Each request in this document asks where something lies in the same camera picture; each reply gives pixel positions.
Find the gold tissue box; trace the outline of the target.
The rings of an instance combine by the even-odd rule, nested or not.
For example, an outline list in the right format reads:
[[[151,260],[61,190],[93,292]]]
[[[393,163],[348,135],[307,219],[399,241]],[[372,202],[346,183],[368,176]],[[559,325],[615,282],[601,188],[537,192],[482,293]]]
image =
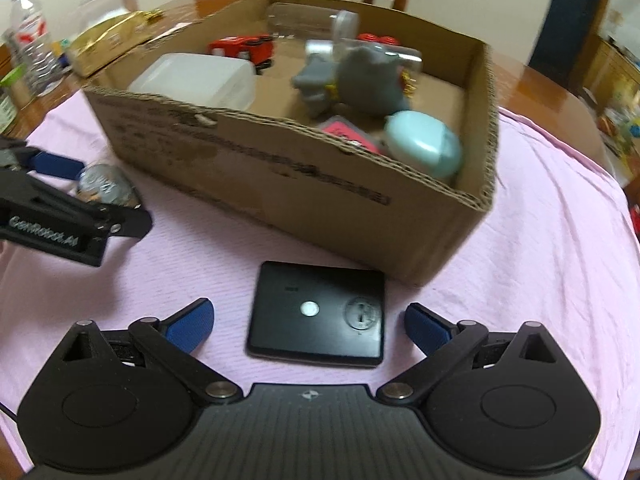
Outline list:
[[[136,11],[89,27],[66,48],[73,72],[88,78],[131,49],[153,37],[153,25],[164,17],[160,9]]]

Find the clear water bottle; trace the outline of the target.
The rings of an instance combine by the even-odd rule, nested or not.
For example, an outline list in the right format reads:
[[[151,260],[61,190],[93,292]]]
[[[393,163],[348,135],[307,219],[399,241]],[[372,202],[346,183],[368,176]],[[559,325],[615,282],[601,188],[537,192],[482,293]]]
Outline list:
[[[60,84],[63,74],[53,51],[41,3],[38,0],[11,0],[10,25],[29,87],[36,96],[45,96]]]

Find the brown cardboard box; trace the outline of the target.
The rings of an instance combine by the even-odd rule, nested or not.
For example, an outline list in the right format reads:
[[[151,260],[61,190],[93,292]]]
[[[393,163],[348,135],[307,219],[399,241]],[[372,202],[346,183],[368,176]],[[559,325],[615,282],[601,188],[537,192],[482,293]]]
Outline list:
[[[247,110],[129,91],[161,56],[200,54],[215,39],[264,32],[268,6],[293,1],[226,1],[206,18],[130,50],[88,82],[86,97],[115,154],[134,168],[424,285],[494,202],[498,107],[491,50],[483,41],[398,10],[347,3],[367,32],[422,54],[412,107],[447,124],[462,144],[461,169],[447,182],[322,132],[290,83],[304,64],[304,50],[293,41],[277,47]]]

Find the green cap container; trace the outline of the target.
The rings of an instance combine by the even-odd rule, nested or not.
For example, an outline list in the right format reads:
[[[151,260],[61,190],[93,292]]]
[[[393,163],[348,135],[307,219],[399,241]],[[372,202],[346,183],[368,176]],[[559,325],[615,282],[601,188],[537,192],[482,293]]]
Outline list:
[[[9,93],[14,105],[22,110],[34,99],[23,65],[17,65],[1,79],[1,87]]]

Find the pink table cloth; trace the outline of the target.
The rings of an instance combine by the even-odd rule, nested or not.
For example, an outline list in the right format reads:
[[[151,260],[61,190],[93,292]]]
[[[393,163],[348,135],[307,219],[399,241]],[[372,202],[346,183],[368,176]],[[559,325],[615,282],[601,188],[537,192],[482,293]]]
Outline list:
[[[605,171],[530,120],[500,116],[491,212],[428,284],[386,285],[385,356],[370,370],[254,359],[245,351],[260,265],[342,266],[344,259],[202,202],[140,172],[152,211],[144,240],[115,237],[97,268],[3,243],[1,400],[17,408],[73,323],[121,330],[213,301],[213,335],[198,350],[243,387],[255,382],[377,387],[421,359],[402,311],[420,302],[451,321],[513,332],[546,326],[596,398],[601,429],[587,460],[599,479],[626,474],[639,433],[639,245],[626,197]]]

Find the pink card case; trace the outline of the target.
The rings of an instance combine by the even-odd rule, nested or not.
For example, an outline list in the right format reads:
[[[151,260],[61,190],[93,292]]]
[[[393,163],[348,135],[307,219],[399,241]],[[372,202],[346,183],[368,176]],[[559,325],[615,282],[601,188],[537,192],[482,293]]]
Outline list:
[[[343,116],[334,115],[330,117],[318,125],[318,129],[350,144],[365,148],[371,153],[385,154],[384,146],[379,140],[376,140],[374,136],[364,132]]]

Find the fish oil capsule bottle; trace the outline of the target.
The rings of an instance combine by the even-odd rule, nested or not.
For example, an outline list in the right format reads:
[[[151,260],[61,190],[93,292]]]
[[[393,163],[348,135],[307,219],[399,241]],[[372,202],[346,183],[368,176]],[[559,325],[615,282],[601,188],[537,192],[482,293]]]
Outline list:
[[[422,73],[422,54],[416,49],[411,49],[397,44],[381,44],[376,41],[364,41],[359,39],[331,40],[307,40],[305,44],[306,58],[319,55],[329,61],[338,62],[352,49],[369,47],[378,53],[390,58],[398,58],[400,63],[400,81],[402,90],[407,96],[412,96],[418,85],[418,76]]]

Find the light blue earbud case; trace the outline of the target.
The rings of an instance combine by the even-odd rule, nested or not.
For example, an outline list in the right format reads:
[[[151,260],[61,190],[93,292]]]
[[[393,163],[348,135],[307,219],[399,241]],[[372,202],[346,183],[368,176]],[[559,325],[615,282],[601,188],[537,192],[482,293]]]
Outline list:
[[[400,162],[439,179],[451,179],[462,166],[458,136],[443,122],[415,110],[386,118],[387,151]]]

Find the wooden cabinet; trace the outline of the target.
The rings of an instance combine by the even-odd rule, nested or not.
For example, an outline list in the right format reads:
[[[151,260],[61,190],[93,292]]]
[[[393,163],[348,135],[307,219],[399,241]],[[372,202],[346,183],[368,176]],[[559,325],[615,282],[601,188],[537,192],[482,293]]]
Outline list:
[[[594,116],[608,107],[633,110],[639,102],[639,67],[616,44],[591,34],[570,73],[570,91]]]

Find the correction tape dispenser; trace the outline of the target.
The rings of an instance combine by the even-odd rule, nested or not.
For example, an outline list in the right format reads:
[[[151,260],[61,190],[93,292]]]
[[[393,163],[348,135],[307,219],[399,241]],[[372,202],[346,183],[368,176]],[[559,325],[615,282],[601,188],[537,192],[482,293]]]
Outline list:
[[[137,208],[142,200],[119,167],[109,164],[95,164],[86,167],[79,174],[76,196],[87,203],[116,205]]]

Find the translucent white plastic box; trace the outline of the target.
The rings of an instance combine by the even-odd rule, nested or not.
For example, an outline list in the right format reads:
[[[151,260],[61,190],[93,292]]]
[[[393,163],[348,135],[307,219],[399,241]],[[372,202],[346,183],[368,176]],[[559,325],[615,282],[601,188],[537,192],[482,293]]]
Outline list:
[[[248,110],[256,96],[255,79],[254,65],[242,58],[167,53],[127,90],[208,108]]]

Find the black toy with red wheels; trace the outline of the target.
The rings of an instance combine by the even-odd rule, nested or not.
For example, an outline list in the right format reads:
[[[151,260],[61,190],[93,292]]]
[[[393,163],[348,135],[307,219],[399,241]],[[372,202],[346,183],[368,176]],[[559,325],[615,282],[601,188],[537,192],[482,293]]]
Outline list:
[[[375,34],[369,34],[363,32],[357,36],[360,41],[373,42],[374,44],[387,44],[388,46],[400,46],[400,42],[392,36],[376,36]]]

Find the black lid plastic jar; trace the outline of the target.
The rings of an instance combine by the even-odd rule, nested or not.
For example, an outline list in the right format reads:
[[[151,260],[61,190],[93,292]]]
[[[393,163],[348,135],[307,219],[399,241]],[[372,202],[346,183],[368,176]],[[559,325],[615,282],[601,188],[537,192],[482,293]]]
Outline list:
[[[138,0],[80,0],[77,10],[77,31],[99,25],[110,18],[139,10]]]

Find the red toy train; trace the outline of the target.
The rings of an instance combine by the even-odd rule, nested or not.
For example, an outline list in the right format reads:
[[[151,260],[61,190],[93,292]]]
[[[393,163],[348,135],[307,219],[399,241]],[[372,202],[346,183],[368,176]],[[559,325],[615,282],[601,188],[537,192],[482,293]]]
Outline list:
[[[242,58],[251,62],[258,74],[272,66],[273,51],[273,38],[268,34],[227,36],[208,45],[209,54],[225,58]]]

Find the black square device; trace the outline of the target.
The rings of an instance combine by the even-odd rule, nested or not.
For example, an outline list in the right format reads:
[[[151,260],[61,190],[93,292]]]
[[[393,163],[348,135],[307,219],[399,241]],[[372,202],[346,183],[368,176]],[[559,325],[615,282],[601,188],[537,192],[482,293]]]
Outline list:
[[[386,276],[377,270],[265,261],[259,269],[246,351],[332,366],[384,359]]]

